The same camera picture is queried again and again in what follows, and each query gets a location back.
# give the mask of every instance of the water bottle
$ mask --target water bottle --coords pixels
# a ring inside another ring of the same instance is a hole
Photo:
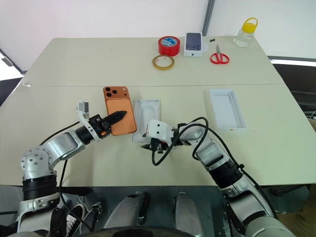
[[[249,22],[250,20],[255,20],[256,24]],[[255,35],[255,30],[258,25],[257,18],[251,17],[245,21],[245,23],[242,25],[242,28],[238,32],[238,35],[234,39],[234,42],[239,47],[246,47],[250,45],[252,42],[252,39]]]

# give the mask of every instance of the smartphone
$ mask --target smartphone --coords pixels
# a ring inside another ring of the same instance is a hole
[[[187,33],[186,50],[200,51],[201,50],[201,34]]]
[[[127,87],[106,86],[103,88],[103,93],[109,115],[116,111],[127,112],[121,121],[111,126],[111,133],[118,136],[136,132],[136,121]]]

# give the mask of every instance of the scissors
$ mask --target scissors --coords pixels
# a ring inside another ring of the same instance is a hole
[[[211,55],[210,60],[214,64],[228,64],[229,63],[229,57],[226,54],[221,53],[218,45],[216,45],[216,53],[213,53]]]

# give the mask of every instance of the yellow bottle cap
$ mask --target yellow bottle cap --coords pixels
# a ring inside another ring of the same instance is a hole
[[[250,20],[256,20],[256,24],[253,24],[251,22],[248,22]],[[249,19],[247,19],[245,21],[245,23],[242,25],[242,31],[246,32],[246,33],[254,33],[256,28],[257,28],[257,25],[258,25],[258,20],[257,18],[255,17],[251,17]]]

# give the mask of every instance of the red tape roll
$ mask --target red tape roll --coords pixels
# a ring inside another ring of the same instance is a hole
[[[175,36],[164,36],[158,41],[159,53],[176,56],[180,51],[180,40]]]

